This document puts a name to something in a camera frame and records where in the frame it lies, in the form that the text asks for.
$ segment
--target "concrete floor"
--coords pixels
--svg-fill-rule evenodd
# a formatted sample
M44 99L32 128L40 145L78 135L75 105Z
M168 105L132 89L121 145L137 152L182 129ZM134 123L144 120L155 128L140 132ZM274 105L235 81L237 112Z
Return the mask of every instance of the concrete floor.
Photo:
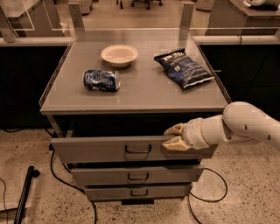
M61 22L69 22L66 0L57 1ZM94 9L83 17L87 29L179 27L184 1L164 0L163 6L144 3L130 7L124 0L120 10L115 0L94 2ZM194 11L192 27L205 27L209 12ZM50 171L51 137L44 129L24 129L16 133L0 130L0 178L6 183L5 202L8 208L18 204L25 174L30 165L40 171L31 182L23 223L94 223L94 210L87 197L61 184ZM228 185L227 197L219 203L206 203L190 196L193 212L201 223L279 223L280 221L280 153L267 144L251 146L220 145L211 159L202 164L218 172ZM75 185L60 160L54 157L54 170L66 182ZM0 210L4 185L0 181ZM192 193L204 198L219 199L225 187L219 177L204 171ZM99 224L189 224L197 223L184 199L157 199L154 205L122 206L120 202L98 202ZM8 223L15 212L9 211ZM6 223L6 212L0 212L0 223Z

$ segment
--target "drawer front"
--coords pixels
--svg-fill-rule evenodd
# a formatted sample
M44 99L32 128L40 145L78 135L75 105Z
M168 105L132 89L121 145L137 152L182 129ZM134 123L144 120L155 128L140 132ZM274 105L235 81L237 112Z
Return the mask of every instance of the drawer front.
M80 186L139 185L196 182L203 165L114 169L72 169Z
M140 200L185 197L191 185L161 185L143 187L86 188L87 198L92 201L102 200Z
M54 138L52 146L62 163L95 163L210 158L217 146L203 150L167 150L169 136Z

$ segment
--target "white bowl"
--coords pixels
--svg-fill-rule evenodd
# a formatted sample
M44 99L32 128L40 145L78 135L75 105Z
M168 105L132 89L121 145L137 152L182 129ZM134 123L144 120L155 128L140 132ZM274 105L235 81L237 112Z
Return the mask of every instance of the white bowl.
M131 45L111 45L106 47L101 57L113 67L126 67L138 56L138 50Z

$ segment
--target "gray drawer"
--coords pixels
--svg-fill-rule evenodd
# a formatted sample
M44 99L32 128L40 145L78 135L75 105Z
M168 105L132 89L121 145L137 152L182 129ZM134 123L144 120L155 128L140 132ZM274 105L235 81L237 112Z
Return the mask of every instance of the gray drawer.
M210 158L216 145L203 150L167 150L169 136L112 136L54 138L52 146L62 163L96 163Z
M114 169L72 169L80 186L136 185L196 182L203 165Z
M185 197L191 190L191 184L151 185L143 187L86 188L87 198L101 200L140 200Z

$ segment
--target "black drawer handle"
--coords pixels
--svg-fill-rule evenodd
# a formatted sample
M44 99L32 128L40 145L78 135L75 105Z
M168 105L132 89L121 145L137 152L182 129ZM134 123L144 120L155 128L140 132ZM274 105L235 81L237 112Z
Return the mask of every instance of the black drawer handle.
M135 194L133 193L133 190L130 191L130 195L132 197L145 197L148 195L148 189L146 189L146 192L145 193L140 193L140 194Z
M149 178L149 173L147 172L146 173L146 176L143 177L143 178L132 178L130 176L130 173L128 173L128 179L131 180L131 181L141 181L141 180L147 180Z
M147 154L151 151L151 144L149 144L149 149L148 150L129 150L129 146L125 145L124 147L126 153L129 154Z

